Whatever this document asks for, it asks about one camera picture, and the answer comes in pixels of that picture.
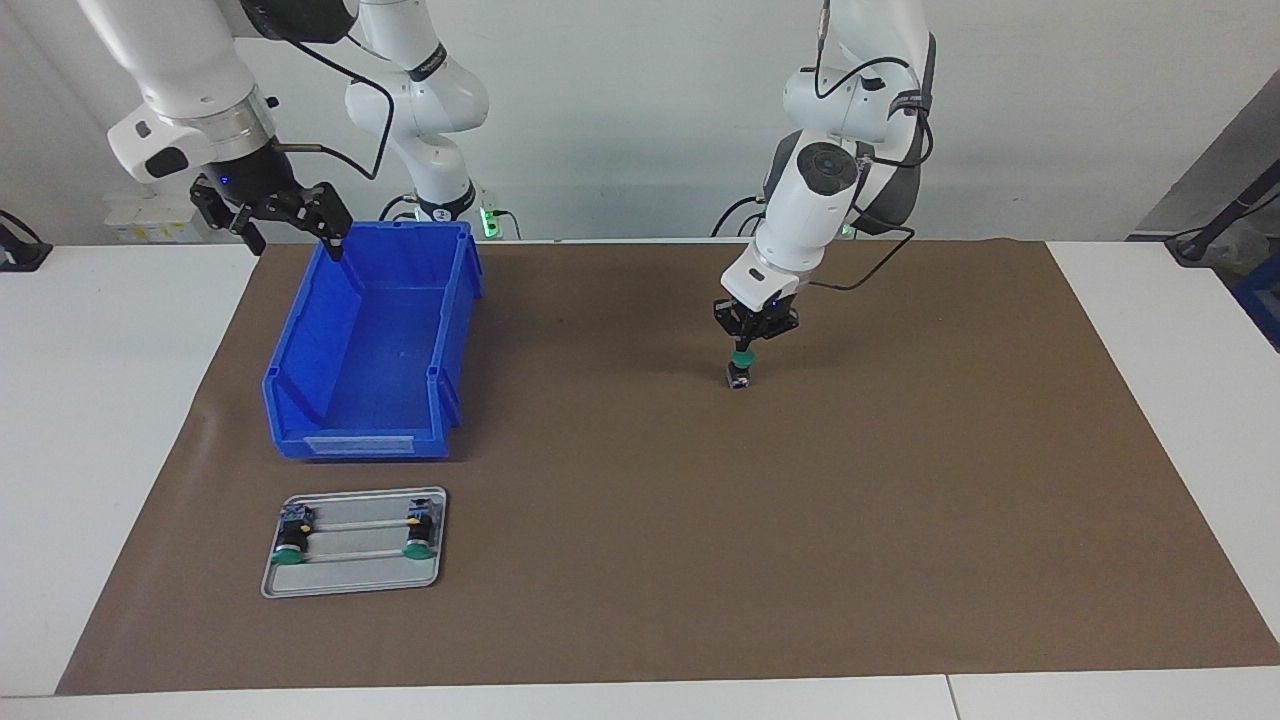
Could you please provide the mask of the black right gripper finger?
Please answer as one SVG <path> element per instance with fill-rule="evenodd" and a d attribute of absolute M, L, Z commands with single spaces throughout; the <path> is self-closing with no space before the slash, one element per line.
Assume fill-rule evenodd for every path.
<path fill-rule="evenodd" d="M 232 211 L 227 200 L 211 184 L 192 184 L 189 201 L 212 229 L 229 232 L 239 238 L 252 255 L 262 256 L 268 242 L 252 222 L 251 208 Z"/>
<path fill-rule="evenodd" d="M 314 236 L 334 263 L 343 258 L 346 237 L 353 224 L 348 208 L 330 183 L 273 193 L 268 199 L 268 218 Z"/>

